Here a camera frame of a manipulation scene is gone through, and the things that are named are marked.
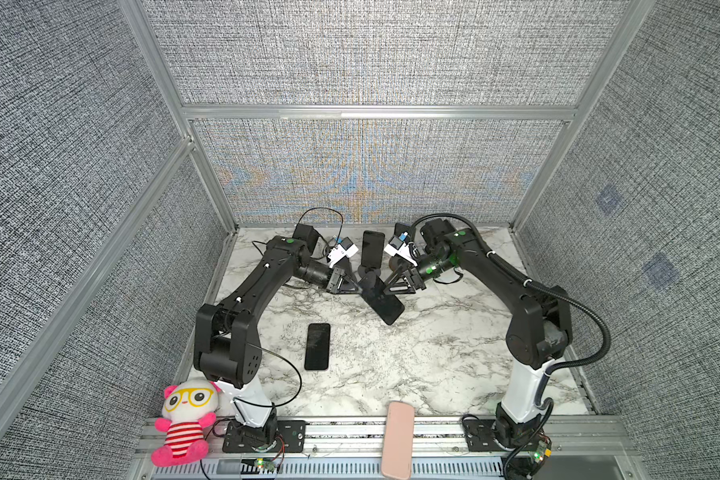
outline pink phone case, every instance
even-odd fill
[[[395,480],[411,477],[413,458],[413,407],[403,402],[392,402],[387,410],[382,450],[382,475]]]

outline yellow glasses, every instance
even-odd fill
[[[184,400],[184,395],[188,396],[188,400],[190,402],[190,405],[194,407],[202,407],[205,404],[208,403],[209,400],[211,400],[211,396],[213,395],[213,391],[209,389],[181,389],[181,390],[174,390],[170,397],[168,397],[168,401],[165,404],[166,411],[172,412],[175,410],[179,405],[181,405],[182,401]]]

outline phone screen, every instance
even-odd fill
[[[331,324],[310,323],[307,327],[307,353],[304,370],[327,370],[331,346]]]

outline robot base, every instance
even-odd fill
[[[474,418],[466,418],[463,421],[464,429],[467,435],[467,447],[470,452],[505,452],[506,448],[499,445],[494,435],[493,426],[495,420],[475,420]],[[534,450],[533,444],[523,448],[523,450]]]
[[[278,420],[277,433],[282,436],[286,444],[286,453],[301,453],[304,451],[304,431],[307,422],[303,420]],[[224,444],[221,447],[224,453],[251,453],[259,452],[259,448],[266,442],[262,438],[246,435],[246,428],[236,420],[231,420],[230,426],[224,436]],[[267,449],[268,453],[277,454],[280,450],[280,441],[275,440],[274,444]]]

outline gray fabric wall panel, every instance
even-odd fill
[[[435,210],[509,223],[560,130],[554,120],[196,120],[239,222],[333,206],[348,222]],[[336,222],[315,213],[315,221]]]
[[[627,0],[144,0],[188,103],[574,104]]]
[[[0,2],[0,382],[179,137],[111,2]]]
[[[186,160],[0,441],[0,478],[124,478],[225,235]]]
[[[658,1],[518,236],[652,478],[720,478],[720,2]]]

